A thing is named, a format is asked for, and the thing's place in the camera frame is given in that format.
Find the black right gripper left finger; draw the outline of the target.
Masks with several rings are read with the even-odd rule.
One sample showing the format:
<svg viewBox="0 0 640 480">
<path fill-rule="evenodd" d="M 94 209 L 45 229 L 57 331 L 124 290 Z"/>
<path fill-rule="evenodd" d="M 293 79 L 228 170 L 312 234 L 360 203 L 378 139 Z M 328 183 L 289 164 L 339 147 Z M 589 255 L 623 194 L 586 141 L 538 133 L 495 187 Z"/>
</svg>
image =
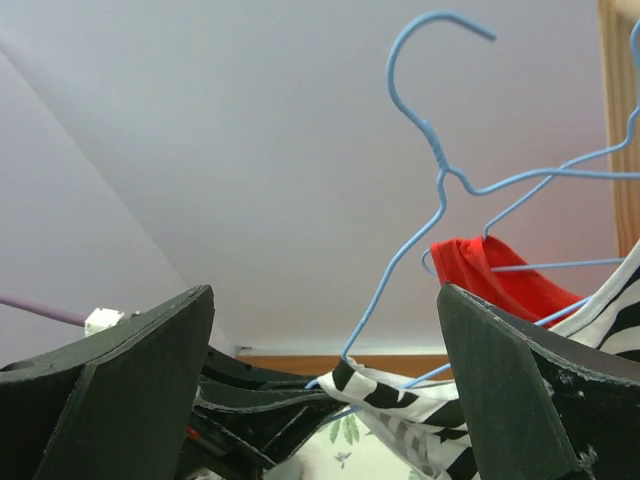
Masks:
<svg viewBox="0 0 640 480">
<path fill-rule="evenodd" d="M 192 288 L 1 370 L 4 479 L 170 479 L 212 330 Z"/>
</svg>

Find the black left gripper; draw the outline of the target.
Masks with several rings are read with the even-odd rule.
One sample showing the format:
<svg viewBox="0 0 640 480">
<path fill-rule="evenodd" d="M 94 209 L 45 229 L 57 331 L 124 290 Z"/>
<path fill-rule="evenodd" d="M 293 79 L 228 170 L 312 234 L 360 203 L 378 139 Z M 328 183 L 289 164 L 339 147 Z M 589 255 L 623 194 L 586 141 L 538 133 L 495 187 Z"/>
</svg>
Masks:
<svg viewBox="0 0 640 480">
<path fill-rule="evenodd" d="M 313 376 L 257 367 L 209 347 L 175 479 L 205 470 L 223 479 L 263 479 L 345 407 Z"/>
</svg>

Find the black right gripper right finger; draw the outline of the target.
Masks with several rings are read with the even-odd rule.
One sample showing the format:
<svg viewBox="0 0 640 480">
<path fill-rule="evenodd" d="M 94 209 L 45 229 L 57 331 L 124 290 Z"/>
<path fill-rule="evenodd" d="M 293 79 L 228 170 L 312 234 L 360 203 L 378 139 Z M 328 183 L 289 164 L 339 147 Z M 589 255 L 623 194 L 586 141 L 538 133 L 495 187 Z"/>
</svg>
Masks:
<svg viewBox="0 0 640 480">
<path fill-rule="evenodd" d="M 638 478 L 638 363 L 453 284 L 437 309 L 482 478 Z"/>
</svg>

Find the black white striped tank top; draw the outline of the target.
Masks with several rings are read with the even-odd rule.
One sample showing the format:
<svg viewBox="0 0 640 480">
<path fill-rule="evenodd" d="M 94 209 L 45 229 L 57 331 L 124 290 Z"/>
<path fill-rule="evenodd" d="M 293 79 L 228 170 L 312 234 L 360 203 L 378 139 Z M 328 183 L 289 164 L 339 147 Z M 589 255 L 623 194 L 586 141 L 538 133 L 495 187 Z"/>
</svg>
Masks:
<svg viewBox="0 0 640 480">
<path fill-rule="evenodd" d="M 547 329 L 631 361 L 639 359 L 639 250 L 576 312 L 549 315 Z M 416 382 L 341 361 L 321 376 L 330 396 L 358 407 L 358 418 L 424 479 L 477 479 L 471 440 L 452 380 Z"/>
</svg>

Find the blue wire hanger front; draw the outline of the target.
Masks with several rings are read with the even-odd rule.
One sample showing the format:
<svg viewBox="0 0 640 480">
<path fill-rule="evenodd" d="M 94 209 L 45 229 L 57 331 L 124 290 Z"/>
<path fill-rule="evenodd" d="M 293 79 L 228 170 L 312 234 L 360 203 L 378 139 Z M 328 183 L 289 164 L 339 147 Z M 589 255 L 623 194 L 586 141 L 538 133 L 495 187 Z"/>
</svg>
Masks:
<svg viewBox="0 0 640 480">
<path fill-rule="evenodd" d="M 476 188 L 471 183 L 469 177 L 458 167 L 453 166 L 447 159 L 444 149 L 441 145 L 439 136 L 436 133 L 436 130 L 431 125 L 431 123 L 420 117 L 414 109 L 412 109 L 399 95 L 398 90 L 396 88 L 395 83 L 395 71 L 396 71 L 396 63 L 399 57 L 399 54 L 404 46 L 404 44 L 411 38 L 413 34 L 415 34 L 420 28 L 426 27 L 430 24 L 436 22 L 449 22 L 454 25 L 460 26 L 463 29 L 470 31 L 488 41 L 495 41 L 496 34 L 493 30 L 481 25 L 475 20 L 452 10 L 433 10 L 430 12 L 426 12 L 417 16 L 411 22 L 409 22 L 400 34 L 396 37 L 394 41 L 386 67 L 386 82 L 387 82 L 387 90 L 390 96 L 391 101 L 395 105 L 395 107 L 420 131 L 420 133 L 426 139 L 428 145 L 430 146 L 433 156 L 436 161 L 436 165 L 438 166 L 438 173 L 436 176 L 436 192 L 438 194 L 439 199 L 439 207 L 435 212 L 434 216 L 424 225 L 422 226 L 412 237 L 410 237 L 404 245 L 402 245 L 399 250 L 392 256 L 389 264 L 387 265 L 384 273 L 380 279 L 380 282 L 373 294 L 373 297 L 369 303 L 369 306 L 364 311 L 364 314 L 355 329 L 351 333 L 348 340 L 345 342 L 339 358 L 341 360 L 346 360 L 348 358 L 349 351 L 352 346 L 356 342 L 357 338 L 361 334 L 362 330 L 368 323 L 370 317 L 372 316 L 380 298 L 382 297 L 383 291 L 391 278 L 392 272 L 395 267 L 401 261 L 401 259 L 416 245 L 443 217 L 447 206 L 448 200 L 444 187 L 444 181 L 447 176 L 452 175 L 458 178 L 461 182 L 464 189 L 467 193 L 473 196 L 486 196 L 497 192 L 503 188 L 506 188 L 510 185 L 532 179 L 537 177 L 543 177 L 546 182 L 550 182 L 551 179 L 557 176 L 565 176 L 565 177 L 576 177 L 576 178 L 586 178 L 586 179 L 598 179 L 598 180 L 614 180 L 614 181 L 637 181 L 639 179 L 639 174 L 637 172 L 605 172 L 605 171 L 590 171 L 590 170 L 575 170 L 573 167 L 581 162 L 586 162 L 595 158 L 604 157 L 611 153 L 617 152 L 626 148 L 630 145 L 631 140 L 634 136 L 634 129 L 636 118 L 639 115 L 638 110 L 634 110 L 627 122 L 627 136 L 623 140 L 623 142 L 613 146 L 607 147 L 605 149 L 597 150 L 591 152 L 589 154 L 583 155 L 581 157 L 577 157 L 558 168 L 539 168 L 528 170 L 524 173 L 517 174 L 511 176 L 507 179 L 504 179 L 500 182 L 497 182 L 493 185 L 484 188 Z"/>
</svg>

